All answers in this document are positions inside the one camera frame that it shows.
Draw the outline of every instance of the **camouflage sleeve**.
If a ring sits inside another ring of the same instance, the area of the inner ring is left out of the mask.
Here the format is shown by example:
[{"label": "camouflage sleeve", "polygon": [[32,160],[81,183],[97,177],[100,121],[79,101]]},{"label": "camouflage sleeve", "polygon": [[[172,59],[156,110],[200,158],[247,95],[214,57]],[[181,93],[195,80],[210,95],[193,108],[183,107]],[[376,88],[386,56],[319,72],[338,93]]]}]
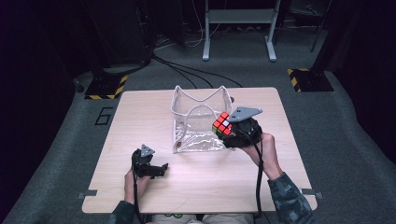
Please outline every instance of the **camouflage sleeve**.
[{"label": "camouflage sleeve", "polygon": [[317,223],[308,201],[286,173],[268,180],[268,185],[280,223]]},{"label": "camouflage sleeve", "polygon": [[107,224],[133,224],[134,205],[125,201],[120,201],[116,209],[111,213]]}]

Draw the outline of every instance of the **light wood tabletop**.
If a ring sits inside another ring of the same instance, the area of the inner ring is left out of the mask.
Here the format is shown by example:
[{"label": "light wood tabletop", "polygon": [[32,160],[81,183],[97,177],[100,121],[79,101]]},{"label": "light wood tabletop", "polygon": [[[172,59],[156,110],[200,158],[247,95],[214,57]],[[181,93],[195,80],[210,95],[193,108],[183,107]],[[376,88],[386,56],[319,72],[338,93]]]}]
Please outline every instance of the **light wood tabletop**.
[{"label": "light wood tabletop", "polygon": [[[205,98],[213,89],[184,90]],[[238,106],[261,108],[254,116],[266,133],[276,138],[280,166],[297,187],[311,189],[299,150],[275,88],[227,89]],[[151,165],[169,163],[164,177],[148,182],[139,200],[146,214],[216,214],[257,212],[256,180],[258,167],[242,150],[182,152],[174,154],[174,119],[171,111],[173,90],[126,91],[120,98],[102,153],[86,196],[85,213],[111,213],[123,200],[124,175],[131,168],[131,156],[142,144],[155,150]],[[263,211],[275,211],[271,193],[262,178]],[[312,209],[316,198],[305,196]]]}]

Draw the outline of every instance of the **black cable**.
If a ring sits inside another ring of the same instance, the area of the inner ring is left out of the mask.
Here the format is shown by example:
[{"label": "black cable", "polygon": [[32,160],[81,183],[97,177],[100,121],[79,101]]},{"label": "black cable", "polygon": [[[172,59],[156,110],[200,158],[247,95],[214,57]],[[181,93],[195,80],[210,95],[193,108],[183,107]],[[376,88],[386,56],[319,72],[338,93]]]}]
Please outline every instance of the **black cable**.
[{"label": "black cable", "polygon": [[194,86],[195,89],[198,89],[197,86],[195,86],[195,84],[192,82],[191,79],[189,79],[189,78],[186,77],[184,74],[182,74],[180,71],[178,71],[177,69],[175,69],[175,67],[173,67],[171,64],[162,62],[162,61],[157,60],[157,59],[155,59],[155,58],[154,58],[154,60],[157,61],[157,62],[159,62],[159,63],[163,63],[163,64],[165,64],[165,65],[168,65],[170,68],[172,68],[172,69],[174,69],[175,71],[177,71],[181,76],[183,76],[184,78],[186,78],[186,79],[192,84],[192,86]]},{"label": "black cable", "polygon": [[267,219],[267,222],[269,223],[269,224],[271,224],[271,221],[270,221],[270,219],[268,218],[268,216],[267,215],[265,215],[265,213],[264,212],[262,212],[263,214],[264,214],[264,216],[265,216],[265,219]]},{"label": "black cable", "polygon": [[139,219],[140,224],[145,224],[146,222],[143,220],[140,210],[139,210],[139,203],[137,200],[137,174],[134,172],[134,165],[132,165],[132,175],[134,177],[134,213],[137,216],[137,219]]},{"label": "black cable", "polygon": [[187,74],[190,74],[190,75],[192,75],[192,76],[195,76],[195,77],[200,78],[201,80],[203,80],[204,82],[206,82],[206,83],[210,86],[210,88],[213,89],[213,85],[212,85],[208,80],[206,80],[205,78],[200,77],[200,76],[198,76],[198,75],[196,75],[196,74],[194,74],[194,73],[191,73],[191,72],[189,72],[189,71],[183,70],[183,69],[181,69],[181,68],[175,67],[175,66],[171,65],[170,62],[168,62],[168,61],[166,61],[166,60],[164,60],[164,59],[162,59],[162,58],[159,58],[159,57],[157,57],[157,56],[153,56],[153,58],[154,58],[154,60],[157,60],[157,61],[160,60],[160,61],[162,61],[163,63],[166,63],[168,66],[172,67],[173,69],[176,69],[176,70],[179,71],[179,72],[185,72],[185,73],[187,73]]},{"label": "black cable", "polygon": [[216,77],[222,77],[222,78],[225,78],[225,79],[227,79],[227,80],[229,80],[229,81],[235,83],[235,84],[238,85],[240,88],[243,88],[243,86],[242,86],[241,84],[239,84],[238,82],[236,82],[236,81],[234,81],[234,80],[232,80],[232,79],[230,79],[230,78],[228,78],[228,77],[225,77],[225,76],[222,76],[222,75],[219,75],[219,74],[216,74],[216,73],[206,72],[206,71],[199,70],[199,69],[196,69],[196,68],[191,68],[191,67],[188,67],[188,66],[179,64],[179,63],[172,63],[172,62],[168,62],[168,63],[174,64],[174,65],[177,65],[177,66],[180,66],[180,67],[188,68],[188,69],[193,70],[193,71],[196,71],[196,72],[200,72],[200,73],[204,73],[204,74],[209,74],[209,75],[216,76]]},{"label": "black cable", "polygon": [[125,70],[125,71],[122,71],[122,72],[110,73],[110,72],[104,71],[104,73],[105,73],[106,75],[110,75],[110,76],[113,76],[113,77],[121,77],[121,76],[126,76],[126,75],[130,75],[130,74],[132,74],[132,73],[135,73],[135,72],[137,72],[137,71],[139,71],[139,70],[145,68],[147,65],[149,65],[149,61],[145,61],[145,62],[139,64],[139,66],[136,67],[136,68],[132,68],[132,69],[129,69],[129,70]]},{"label": "black cable", "polygon": [[171,44],[171,40],[169,40],[169,39],[162,39],[162,40],[159,40],[159,41],[155,44],[155,49],[160,49],[160,48],[165,47],[165,46],[167,46],[167,45],[169,45],[169,44]]},{"label": "black cable", "polygon": [[264,161],[262,160],[262,151],[259,150],[259,148],[256,146],[255,143],[253,143],[253,140],[250,138],[250,136],[247,133],[244,133],[239,129],[236,129],[236,131],[238,131],[239,133],[244,135],[249,140],[250,144],[254,146],[257,154],[259,155],[259,165],[258,165],[259,172],[257,174],[257,182],[256,182],[256,203],[257,203],[258,215],[254,217],[254,218],[258,218],[258,217],[262,216],[262,200],[260,197],[260,190],[262,187],[262,172],[264,171]]},{"label": "black cable", "polygon": [[[223,30],[223,31],[215,32],[213,35],[211,35],[211,38],[210,38],[210,39],[212,39],[212,40],[218,40],[218,39],[220,39],[220,38],[223,37],[223,36],[228,36],[228,35],[241,35],[241,34],[244,34],[244,32],[242,32],[242,31],[234,31],[234,30]],[[188,31],[188,30],[185,32],[185,35],[186,35],[187,37],[200,37],[200,36],[201,36],[200,33],[197,34],[197,33],[194,32],[194,31]]]}]

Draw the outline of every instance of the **person's right hand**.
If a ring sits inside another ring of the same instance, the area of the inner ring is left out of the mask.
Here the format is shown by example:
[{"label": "person's right hand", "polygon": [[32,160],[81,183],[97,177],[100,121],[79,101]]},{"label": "person's right hand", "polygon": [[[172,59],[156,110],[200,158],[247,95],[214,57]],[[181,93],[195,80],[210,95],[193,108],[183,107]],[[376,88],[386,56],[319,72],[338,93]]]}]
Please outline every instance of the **person's right hand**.
[{"label": "person's right hand", "polygon": [[[270,180],[274,180],[280,177],[283,174],[283,171],[280,168],[279,162],[277,160],[274,136],[269,133],[263,133],[262,143],[258,143],[257,147],[259,148],[259,150],[262,149],[262,160],[264,162],[263,168],[267,177]],[[256,165],[259,165],[260,157],[254,146],[243,147],[241,149],[250,156],[250,158],[254,161],[254,163],[256,163]]]},{"label": "person's right hand", "polygon": [[[134,173],[132,170],[129,170],[125,175],[125,183],[124,183],[124,201],[128,203],[134,204]],[[150,180],[150,176],[138,177],[136,179],[137,185],[137,198],[142,197],[143,193],[146,190],[146,186]]]}]

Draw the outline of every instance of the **clear plastic bag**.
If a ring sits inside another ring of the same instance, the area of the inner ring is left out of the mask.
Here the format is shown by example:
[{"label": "clear plastic bag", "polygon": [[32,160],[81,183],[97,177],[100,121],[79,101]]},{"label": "clear plastic bag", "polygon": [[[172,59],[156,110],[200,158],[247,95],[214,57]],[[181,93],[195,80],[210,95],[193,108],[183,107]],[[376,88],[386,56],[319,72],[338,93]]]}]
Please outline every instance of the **clear plastic bag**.
[{"label": "clear plastic bag", "polygon": [[212,132],[212,124],[218,116],[233,110],[225,87],[198,100],[176,86],[171,110],[174,114],[174,153],[228,149]]}]

